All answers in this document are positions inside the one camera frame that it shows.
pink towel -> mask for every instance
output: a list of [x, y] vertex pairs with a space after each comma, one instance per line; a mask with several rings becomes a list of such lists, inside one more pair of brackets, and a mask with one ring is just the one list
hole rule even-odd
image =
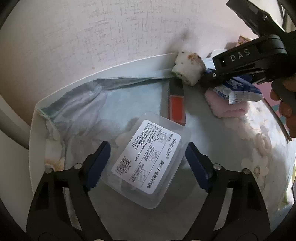
[[249, 110], [248, 101], [229, 104], [228, 100], [223, 99], [212, 90], [205, 92], [205, 99], [217, 117], [241, 117]]

hand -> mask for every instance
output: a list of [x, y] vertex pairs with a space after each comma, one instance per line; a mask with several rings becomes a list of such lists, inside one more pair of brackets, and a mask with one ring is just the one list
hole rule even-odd
[[[288, 90], [296, 92], [296, 74], [284, 80], [283, 84]], [[275, 101], [281, 100], [274, 90], [271, 90], [270, 98]], [[292, 108], [287, 103], [281, 101], [279, 113], [287, 119], [286, 124], [290, 130], [290, 137], [296, 137], [296, 115], [293, 114]]]

transparent plastic container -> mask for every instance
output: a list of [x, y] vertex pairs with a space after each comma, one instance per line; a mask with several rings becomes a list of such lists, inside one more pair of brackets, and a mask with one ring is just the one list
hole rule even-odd
[[101, 178], [133, 202], [155, 208], [180, 165], [190, 137], [186, 127], [146, 112], [126, 134]]

white fabric with flowers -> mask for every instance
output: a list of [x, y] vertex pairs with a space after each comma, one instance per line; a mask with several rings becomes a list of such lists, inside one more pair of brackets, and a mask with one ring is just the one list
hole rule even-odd
[[250, 102], [244, 117], [225, 118], [224, 124], [241, 139], [253, 141], [252, 155], [242, 159], [241, 166], [251, 170], [271, 214], [279, 206], [283, 187], [287, 187], [292, 175], [295, 141], [288, 141], [263, 101]]

